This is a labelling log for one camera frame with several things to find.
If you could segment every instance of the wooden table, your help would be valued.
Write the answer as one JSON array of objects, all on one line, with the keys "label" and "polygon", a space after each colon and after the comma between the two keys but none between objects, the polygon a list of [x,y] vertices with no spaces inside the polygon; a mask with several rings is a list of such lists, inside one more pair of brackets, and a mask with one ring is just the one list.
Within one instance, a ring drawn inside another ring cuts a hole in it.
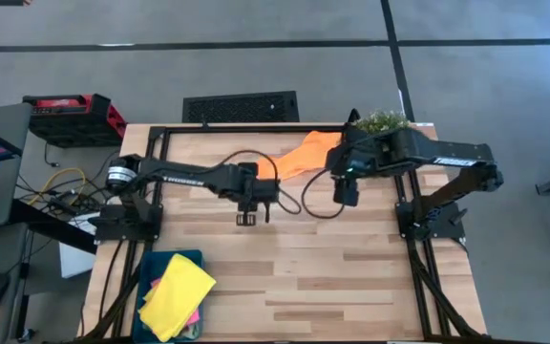
[{"label": "wooden table", "polygon": [[[143,156],[149,128],[149,124],[129,125],[120,154]],[[433,125],[417,128],[436,138]],[[248,148],[281,156],[299,146],[305,135],[174,134],[167,160],[209,166]],[[258,158],[242,155],[233,161]],[[441,167],[417,172],[425,194],[448,181]],[[284,181],[282,188],[298,200],[313,175],[306,172]],[[206,271],[218,281],[204,301],[201,339],[421,339],[407,248],[398,235],[393,210],[397,201],[393,179],[358,183],[359,205],[346,208],[334,220],[317,220],[305,212],[293,216],[273,205],[271,223],[264,224],[264,210],[259,209],[259,224],[254,227],[235,226],[236,205],[206,189],[165,185],[164,219],[154,250],[198,248]],[[328,174],[320,178],[307,193],[308,206],[315,212],[335,211],[339,205],[331,201],[332,187]],[[466,253],[448,239],[433,240],[433,245],[443,291],[468,323],[484,333]],[[97,321],[115,247],[112,242],[98,248],[84,306],[86,332]],[[104,311],[119,290],[125,250],[126,244],[115,261]],[[136,263],[141,252],[139,246]],[[433,332],[439,333],[434,301],[427,290],[426,294]],[[123,335],[130,333],[135,298],[132,294],[126,307]]]}]

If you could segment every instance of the yellow towel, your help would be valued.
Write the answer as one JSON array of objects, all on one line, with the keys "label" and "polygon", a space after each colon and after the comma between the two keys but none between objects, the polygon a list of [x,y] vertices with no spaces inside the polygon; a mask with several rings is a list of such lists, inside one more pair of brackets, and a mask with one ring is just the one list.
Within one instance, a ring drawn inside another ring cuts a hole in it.
[{"label": "yellow towel", "polygon": [[188,258],[175,254],[157,288],[146,294],[139,318],[165,342],[177,336],[216,281]]}]

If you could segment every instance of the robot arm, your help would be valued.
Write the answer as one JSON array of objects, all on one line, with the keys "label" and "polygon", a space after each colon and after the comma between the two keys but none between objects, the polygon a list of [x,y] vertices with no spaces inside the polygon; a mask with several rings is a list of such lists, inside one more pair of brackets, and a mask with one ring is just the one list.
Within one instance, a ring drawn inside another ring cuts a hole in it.
[{"label": "robot arm", "polygon": [[461,167],[458,177],[430,196],[413,200],[417,226],[428,226],[442,207],[473,191],[495,191],[503,183],[487,144],[430,140],[412,128],[370,135],[348,127],[342,143],[328,152],[326,168],[334,179],[334,201],[356,206],[359,178],[401,176],[425,164]]},{"label": "robot arm", "polygon": [[142,201],[138,192],[147,183],[177,183],[195,187],[205,187],[219,198],[238,204],[242,214],[237,216],[237,225],[254,226],[258,204],[266,208],[265,221],[269,221],[269,205],[278,201],[279,182],[258,180],[255,163],[221,163],[213,167],[203,167],[153,158],[130,155],[115,159],[108,169],[107,189],[118,196],[122,205],[129,210],[136,209],[142,214]]}]

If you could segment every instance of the metal bracket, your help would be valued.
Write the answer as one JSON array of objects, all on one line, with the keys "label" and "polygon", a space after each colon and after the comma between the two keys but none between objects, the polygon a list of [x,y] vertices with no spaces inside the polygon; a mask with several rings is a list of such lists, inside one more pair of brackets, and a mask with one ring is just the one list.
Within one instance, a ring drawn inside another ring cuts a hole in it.
[{"label": "metal bracket", "polygon": [[167,127],[153,126],[150,127],[150,132],[148,134],[148,140],[156,140],[167,130]]},{"label": "metal bracket", "polygon": [[107,240],[130,240],[152,242],[159,238],[162,222],[162,206],[151,206],[149,220],[126,217],[128,209],[122,205],[110,204],[101,207],[101,215],[89,222],[96,226],[95,240],[99,244]]},{"label": "metal bracket", "polygon": [[255,226],[256,215],[248,214],[246,211],[243,214],[237,214],[237,226]]},{"label": "metal bracket", "polygon": [[466,212],[466,209],[460,211],[455,202],[447,204],[440,209],[440,214],[426,228],[416,224],[412,203],[396,204],[396,217],[400,236],[407,238],[411,235],[416,240],[432,237],[453,238],[459,241],[459,239],[466,236],[464,225],[461,222],[461,218]]}]

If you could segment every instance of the red toolbox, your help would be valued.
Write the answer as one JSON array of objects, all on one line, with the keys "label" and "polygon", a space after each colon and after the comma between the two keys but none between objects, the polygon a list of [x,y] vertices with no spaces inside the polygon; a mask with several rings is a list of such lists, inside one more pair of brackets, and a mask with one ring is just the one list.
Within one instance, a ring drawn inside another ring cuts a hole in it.
[{"label": "red toolbox", "polygon": [[24,96],[23,102],[33,106],[31,132],[48,144],[61,148],[122,144],[127,122],[107,97]]}]

